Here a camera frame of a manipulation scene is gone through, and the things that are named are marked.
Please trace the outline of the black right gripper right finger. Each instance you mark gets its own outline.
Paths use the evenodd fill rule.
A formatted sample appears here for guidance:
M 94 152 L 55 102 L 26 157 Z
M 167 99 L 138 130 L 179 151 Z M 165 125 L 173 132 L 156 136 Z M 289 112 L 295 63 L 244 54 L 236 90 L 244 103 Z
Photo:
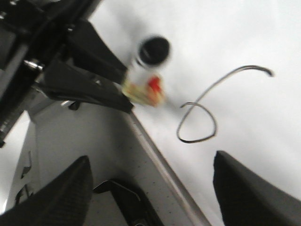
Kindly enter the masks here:
M 225 151 L 214 157 L 213 186 L 226 226 L 299 226 L 301 202 Z

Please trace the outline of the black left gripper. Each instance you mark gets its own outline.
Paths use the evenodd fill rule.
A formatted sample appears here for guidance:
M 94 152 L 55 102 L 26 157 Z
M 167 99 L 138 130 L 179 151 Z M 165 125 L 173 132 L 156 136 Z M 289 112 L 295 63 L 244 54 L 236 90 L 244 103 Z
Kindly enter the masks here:
M 106 46 L 92 24 L 81 19 L 89 17 L 98 3 L 97 0 L 0 2 L 1 145 L 37 95 L 34 83 L 44 69 L 40 90 L 50 99 L 79 101 L 131 113 L 133 104 L 114 84 L 122 83 L 127 67 Z M 60 60 L 49 65 L 67 34 L 76 67 Z

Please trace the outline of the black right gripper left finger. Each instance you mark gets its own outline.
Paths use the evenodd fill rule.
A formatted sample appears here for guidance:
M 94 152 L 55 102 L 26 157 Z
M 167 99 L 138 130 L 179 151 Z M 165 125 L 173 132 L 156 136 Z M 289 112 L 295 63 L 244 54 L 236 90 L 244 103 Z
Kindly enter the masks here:
M 79 157 L 51 183 L 0 217 L 2 226 L 82 226 L 93 177 L 87 156 Z

